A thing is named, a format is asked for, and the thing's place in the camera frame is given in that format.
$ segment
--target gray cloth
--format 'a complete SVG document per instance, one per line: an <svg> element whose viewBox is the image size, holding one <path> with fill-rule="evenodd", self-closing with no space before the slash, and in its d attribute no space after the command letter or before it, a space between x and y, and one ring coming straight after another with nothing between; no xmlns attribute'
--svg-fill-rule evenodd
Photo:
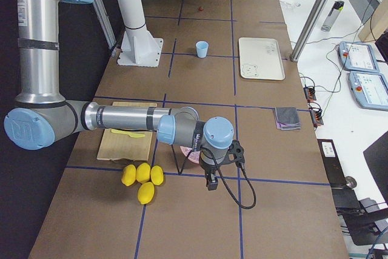
<svg viewBox="0 0 388 259"><path fill-rule="evenodd" d="M275 119L278 129L296 130L301 128L301 121L295 107L276 107Z"/></svg>

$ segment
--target wooden cutting board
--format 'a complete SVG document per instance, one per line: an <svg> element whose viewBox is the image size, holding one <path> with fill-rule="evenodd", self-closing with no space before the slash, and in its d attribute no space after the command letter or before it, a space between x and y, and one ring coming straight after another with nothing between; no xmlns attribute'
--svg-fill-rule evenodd
<svg viewBox="0 0 388 259"><path fill-rule="evenodd" d="M157 106L156 103L125 103L114 102L113 106ZM112 133L111 129L105 129L99 146L97 160L120 160L148 161L152 132L136 132L144 134L142 138L132 138L121 133Z"/></svg>

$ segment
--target white pole base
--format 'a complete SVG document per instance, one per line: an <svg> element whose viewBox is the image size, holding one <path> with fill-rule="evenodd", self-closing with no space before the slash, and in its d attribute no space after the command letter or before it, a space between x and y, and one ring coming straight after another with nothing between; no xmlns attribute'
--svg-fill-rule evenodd
<svg viewBox="0 0 388 259"><path fill-rule="evenodd" d="M149 42L149 52L144 52L144 46L139 45L136 49L136 36L133 37L133 46L131 48L127 32L124 33L124 38L121 44L121 53L117 63L122 66L140 66L140 67L157 67L159 65L163 39L154 38L149 31L147 31Z"/></svg>

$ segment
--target blue cup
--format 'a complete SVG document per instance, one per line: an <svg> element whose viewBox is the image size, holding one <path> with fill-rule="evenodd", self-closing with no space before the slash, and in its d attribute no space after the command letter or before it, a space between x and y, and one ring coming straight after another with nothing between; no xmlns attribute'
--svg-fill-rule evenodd
<svg viewBox="0 0 388 259"><path fill-rule="evenodd" d="M209 48L209 44L205 41L199 41L195 44L196 47L196 55L199 58L205 58L207 54L207 49Z"/></svg>

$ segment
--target wooden table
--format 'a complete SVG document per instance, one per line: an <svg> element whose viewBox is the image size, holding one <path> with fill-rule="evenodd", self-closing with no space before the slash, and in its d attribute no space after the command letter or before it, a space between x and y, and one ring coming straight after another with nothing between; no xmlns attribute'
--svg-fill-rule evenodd
<svg viewBox="0 0 388 259"><path fill-rule="evenodd" d="M102 130L79 135L30 258L348 258L278 0L142 0L148 30L164 38L158 68L107 65L95 101L192 106L202 120L228 118L245 148L258 197L240 209L224 186L205 187L190 163L178 176L168 145L149 163L166 181L142 206L123 165L96 160ZM276 38L284 81L239 75L238 38ZM208 57L195 43L209 43ZM274 107L298 109L301 130L276 129ZM252 194L232 164L222 168L244 204Z"/></svg>

